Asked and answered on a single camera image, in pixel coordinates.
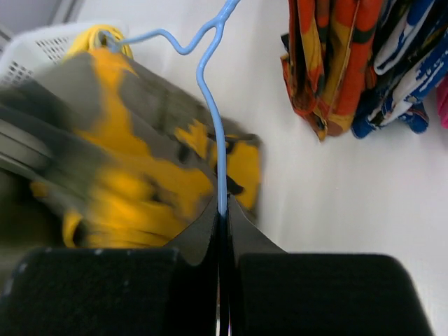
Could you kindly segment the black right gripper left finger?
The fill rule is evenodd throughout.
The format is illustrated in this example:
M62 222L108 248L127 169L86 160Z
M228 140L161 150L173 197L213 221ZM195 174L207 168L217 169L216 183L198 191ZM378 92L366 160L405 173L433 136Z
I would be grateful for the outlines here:
M217 202L161 248L37 248L1 292L2 335L214 335Z

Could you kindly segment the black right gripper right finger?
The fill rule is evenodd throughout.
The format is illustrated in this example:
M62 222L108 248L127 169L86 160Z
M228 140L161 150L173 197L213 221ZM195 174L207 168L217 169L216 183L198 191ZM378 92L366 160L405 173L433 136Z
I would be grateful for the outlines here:
M288 253L230 197L233 335L431 335L413 281L376 253Z

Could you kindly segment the olive yellow camouflage trousers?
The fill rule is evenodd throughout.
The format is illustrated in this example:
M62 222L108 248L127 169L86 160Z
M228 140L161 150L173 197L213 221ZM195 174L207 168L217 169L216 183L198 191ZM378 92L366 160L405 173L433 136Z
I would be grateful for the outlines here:
M66 246L159 247L216 194L216 135L196 98L96 49L1 90L1 166L62 219Z

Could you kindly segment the blue hanger of camouflage trousers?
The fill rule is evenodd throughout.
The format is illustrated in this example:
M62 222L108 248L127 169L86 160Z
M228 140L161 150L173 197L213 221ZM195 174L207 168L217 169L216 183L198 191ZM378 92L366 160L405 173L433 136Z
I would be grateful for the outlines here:
M217 146L217 197L218 197L218 213L221 217L226 217L228 211L228 184L227 184L227 154L226 154L226 142L225 142L225 132L223 129L223 122L221 120L221 115L218 111L215 99L204 79L204 72L206 66L215 53L217 47L219 46L225 24L229 17L239 4L239 0L227 0L223 7L220 9L218 14L210 19L208 22L204 23L197 33L193 36L188 45L182 46L178 40L166 29L155 29L153 31L141 34L136 37L126 38L119 41L113 35L105 30L100 31L100 35L106 39L106 45L112 51L117 52L120 47L135 43L141 43L149 39L161 36L165 38L175 49L175 51L182 55L189 55L202 40L204 35L211 29L215 30L214 37L210 42L209 46L206 48L203 56L201 56L199 64L197 65L195 76L197 85L205 98L206 105L211 114L213 127L216 136L216 146Z

